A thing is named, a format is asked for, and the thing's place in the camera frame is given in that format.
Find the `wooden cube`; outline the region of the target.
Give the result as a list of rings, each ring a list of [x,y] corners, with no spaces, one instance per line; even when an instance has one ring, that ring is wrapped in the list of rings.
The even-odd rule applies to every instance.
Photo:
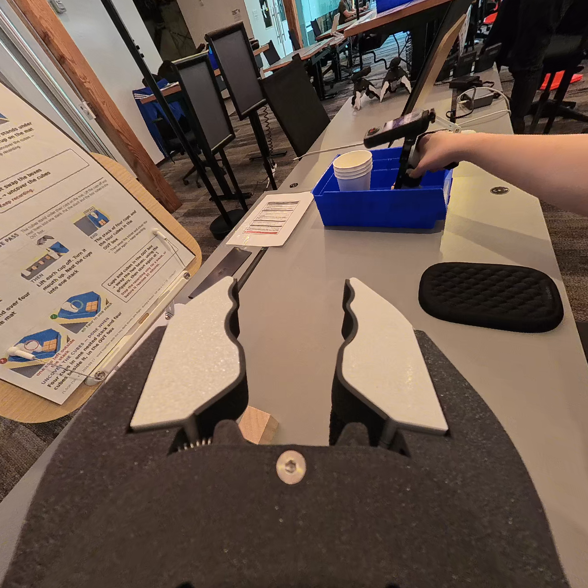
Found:
[[[268,412],[249,405],[239,421],[239,429],[243,438],[254,445],[272,444],[278,421]]]

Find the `person's right forearm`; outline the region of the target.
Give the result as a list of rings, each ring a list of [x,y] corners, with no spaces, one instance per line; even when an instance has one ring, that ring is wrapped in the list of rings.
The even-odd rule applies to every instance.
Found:
[[[463,160],[549,203],[587,216],[587,134],[473,134]]]

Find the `printed paper sheet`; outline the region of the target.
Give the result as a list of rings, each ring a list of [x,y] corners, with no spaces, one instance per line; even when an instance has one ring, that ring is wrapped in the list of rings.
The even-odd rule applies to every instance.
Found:
[[[237,247],[283,246],[313,200],[310,192],[272,192],[261,200],[226,243]]]

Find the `wooden support beam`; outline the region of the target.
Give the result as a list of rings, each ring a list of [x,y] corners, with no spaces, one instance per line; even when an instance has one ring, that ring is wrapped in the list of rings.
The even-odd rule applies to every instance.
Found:
[[[61,20],[46,1],[9,1],[45,45],[45,52],[70,78],[96,114],[99,126],[138,180],[168,212],[181,202],[104,88]]]

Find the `black wrist rest pad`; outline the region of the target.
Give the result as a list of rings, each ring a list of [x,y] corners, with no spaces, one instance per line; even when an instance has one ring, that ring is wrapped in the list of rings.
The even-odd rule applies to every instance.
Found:
[[[423,272],[418,301],[440,320],[524,334],[551,331],[564,317],[552,278],[525,266],[437,263]]]

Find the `black framed sign stand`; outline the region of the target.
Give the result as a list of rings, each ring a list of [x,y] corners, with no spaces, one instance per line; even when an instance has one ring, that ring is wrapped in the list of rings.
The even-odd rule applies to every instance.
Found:
[[[249,119],[272,190],[276,182],[270,164],[270,151],[258,111],[267,105],[261,87],[259,68],[242,21],[205,34],[221,76],[241,121]]]
[[[231,210],[242,218],[248,211],[245,195],[240,190],[224,147],[235,139],[231,120],[207,53],[172,62],[172,69],[187,103],[187,117],[196,142],[226,198],[237,199],[241,208]]]

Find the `person's right hand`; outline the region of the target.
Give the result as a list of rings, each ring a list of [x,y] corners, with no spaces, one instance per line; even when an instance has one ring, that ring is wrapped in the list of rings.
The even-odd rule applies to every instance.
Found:
[[[421,136],[409,156],[407,177],[421,178],[464,160],[470,136],[438,131]]]

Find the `white power adapter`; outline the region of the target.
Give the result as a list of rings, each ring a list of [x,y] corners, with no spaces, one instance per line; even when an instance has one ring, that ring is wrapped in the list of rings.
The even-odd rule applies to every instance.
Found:
[[[489,87],[475,87],[468,89],[458,96],[458,106],[467,111],[488,107],[496,100],[503,99],[506,108],[510,109],[510,99],[502,91]]]

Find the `black office chair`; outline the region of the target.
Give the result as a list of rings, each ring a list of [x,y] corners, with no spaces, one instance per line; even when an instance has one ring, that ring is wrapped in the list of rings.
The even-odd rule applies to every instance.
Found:
[[[580,63],[587,52],[587,30],[580,35],[555,35],[553,36],[548,51],[543,61],[542,80],[546,74],[551,74],[545,91],[540,93],[539,100],[532,103],[530,113],[533,120],[529,133],[536,132],[540,118],[547,117],[548,121],[543,130],[548,134],[558,116],[564,119],[573,119],[579,122],[587,122],[587,115],[575,110],[575,103],[564,102],[565,94],[570,85],[570,79],[574,73],[579,73]],[[558,71],[565,71],[562,84],[557,90],[550,91],[553,75]]]

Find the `orange cone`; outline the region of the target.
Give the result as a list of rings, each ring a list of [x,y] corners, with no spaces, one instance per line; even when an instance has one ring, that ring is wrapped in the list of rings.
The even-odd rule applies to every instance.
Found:
[[[559,86],[562,84],[562,80],[563,80],[563,76],[565,74],[565,71],[561,70],[556,72],[553,75],[553,80],[552,83],[550,85],[550,91],[554,91],[557,90],[559,88]],[[548,85],[548,82],[550,80],[550,78],[552,77],[552,75],[550,73],[545,75],[545,78],[543,79],[543,83],[541,84],[539,90],[541,92],[545,91]],[[582,73],[575,73],[572,75],[571,79],[570,79],[570,83],[574,84],[577,82],[581,82],[583,79],[583,74]]]

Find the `wooden instruction board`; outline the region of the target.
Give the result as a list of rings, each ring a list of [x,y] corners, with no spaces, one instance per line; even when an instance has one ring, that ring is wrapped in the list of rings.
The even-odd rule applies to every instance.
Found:
[[[125,167],[1,84],[1,417],[80,408],[201,264]]]

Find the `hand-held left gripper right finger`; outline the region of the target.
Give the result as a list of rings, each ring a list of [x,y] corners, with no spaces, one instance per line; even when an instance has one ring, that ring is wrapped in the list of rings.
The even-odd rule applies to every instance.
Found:
[[[447,435],[449,425],[412,324],[355,277],[345,280],[342,308],[330,443],[350,423],[366,427],[372,446],[399,444],[401,432]]]

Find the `wooden top desk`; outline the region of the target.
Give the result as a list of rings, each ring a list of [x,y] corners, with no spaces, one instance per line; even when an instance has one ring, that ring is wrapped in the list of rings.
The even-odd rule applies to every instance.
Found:
[[[410,1],[381,13],[371,11],[349,26],[344,36],[352,38],[368,33],[391,35],[408,31],[412,43],[410,79],[415,81],[450,4],[450,1]]]

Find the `small black tabletop gripper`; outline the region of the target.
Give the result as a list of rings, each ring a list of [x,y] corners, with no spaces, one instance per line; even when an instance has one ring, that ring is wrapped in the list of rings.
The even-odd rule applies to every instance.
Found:
[[[364,95],[370,99],[380,100],[380,93],[378,89],[367,78],[369,74],[371,74],[371,67],[366,66],[351,76],[351,81],[353,82],[353,95],[351,104],[352,107],[357,111],[361,109],[361,99]]]
[[[407,92],[412,92],[412,87],[408,79],[408,74],[401,67],[402,59],[400,56],[394,57],[387,73],[383,79],[382,86],[380,88],[379,101],[382,102],[387,94],[393,94],[399,88],[404,88]]]

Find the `black high-back chair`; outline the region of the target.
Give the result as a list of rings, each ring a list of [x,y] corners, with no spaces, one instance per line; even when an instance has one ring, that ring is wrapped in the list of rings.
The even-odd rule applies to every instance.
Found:
[[[303,61],[295,57],[260,81],[264,97],[298,157],[304,156],[329,126]]]

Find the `blue striped jacket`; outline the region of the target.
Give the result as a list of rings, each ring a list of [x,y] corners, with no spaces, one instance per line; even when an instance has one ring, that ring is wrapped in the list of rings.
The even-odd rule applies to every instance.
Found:
[[[146,127],[155,141],[159,151],[166,159],[173,160],[173,156],[181,150],[181,143],[177,143],[177,136],[172,125],[157,100],[143,103],[143,99],[152,98],[153,93],[149,87],[133,90],[135,103],[139,109]]]

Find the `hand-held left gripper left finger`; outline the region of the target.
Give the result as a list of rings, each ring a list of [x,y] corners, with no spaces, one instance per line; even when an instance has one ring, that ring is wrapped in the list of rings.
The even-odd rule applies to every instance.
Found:
[[[130,420],[132,432],[179,428],[187,445],[203,445],[219,422],[243,414],[249,395],[238,309],[238,281],[231,276],[179,309]]]

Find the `black pole stand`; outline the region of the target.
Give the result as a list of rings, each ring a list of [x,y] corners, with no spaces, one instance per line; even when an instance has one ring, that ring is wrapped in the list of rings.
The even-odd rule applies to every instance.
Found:
[[[140,50],[137,48],[136,43],[131,38],[129,31],[127,30],[125,24],[123,23],[118,11],[116,10],[112,1],[101,1],[102,5],[104,6],[105,10],[111,21],[113,22],[116,30],[118,31],[121,39],[123,40],[126,48],[129,50],[130,54],[132,55],[135,63],[139,67],[143,77],[148,83],[148,86],[151,88],[153,92],[153,96],[155,97],[156,101],[160,105],[163,113],[165,114],[165,118],[172,126],[177,138],[179,139],[180,143],[182,144],[184,150],[186,151],[187,155],[189,156],[190,160],[192,161],[193,166],[196,168],[197,172],[200,174],[202,178],[202,182],[204,183],[207,191],[212,198],[212,201],[217,206],[217,209],[220,215],[210,224],[210,232],[217,240],[222,240],[228,234],[230,234],[231,230],[240,222],[240,220],[245,215],[245,210],[226,210],[224,208],[223,202],[215,188],[213,187],[210,179],[206,175],[205,167],[202,164],[202,160],[198,157],[196,151],[192,148],[191,143],[189,142],[187,136],[182,130],[182,127],[176,120],[171,108],[169,107],[169,103],[163,96],[161,90],[159,89],[155,78],[151,74],[151,71],[144,61]]]

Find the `black flat plate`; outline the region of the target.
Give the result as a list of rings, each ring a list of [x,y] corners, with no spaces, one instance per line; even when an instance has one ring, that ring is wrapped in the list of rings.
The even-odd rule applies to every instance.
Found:
[[[268,247],[261,247],[256,253],[254,259],[245,269],[243,275],[238,279],[237,287],[240,291],[249,277],[252,275],[263,256],[268,251]],[[217,266],[211,271],[211,273],[202,280],[202,282],[196,287],[191,294],[188,295],[188,299],[192,300],[200,295],[205,290],[212,287],[225,277],[234,276],[237,270],[249,259],[252,255],[251,251],[247,251],[241,247],[232,247],[227,255],[217,264]]]

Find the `black backed display board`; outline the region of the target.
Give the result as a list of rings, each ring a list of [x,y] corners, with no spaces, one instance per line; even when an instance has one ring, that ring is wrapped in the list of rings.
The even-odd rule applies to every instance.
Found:
[[[452,1],[449,3],[446,14],[440,23],[423,63],[423,68],[416,83],[412,86],[408,100],[401,112],[402,116],[423,109],[425,106],[426,99],[435,84],[437,76],[459,36],[470,5],[471,1]]]

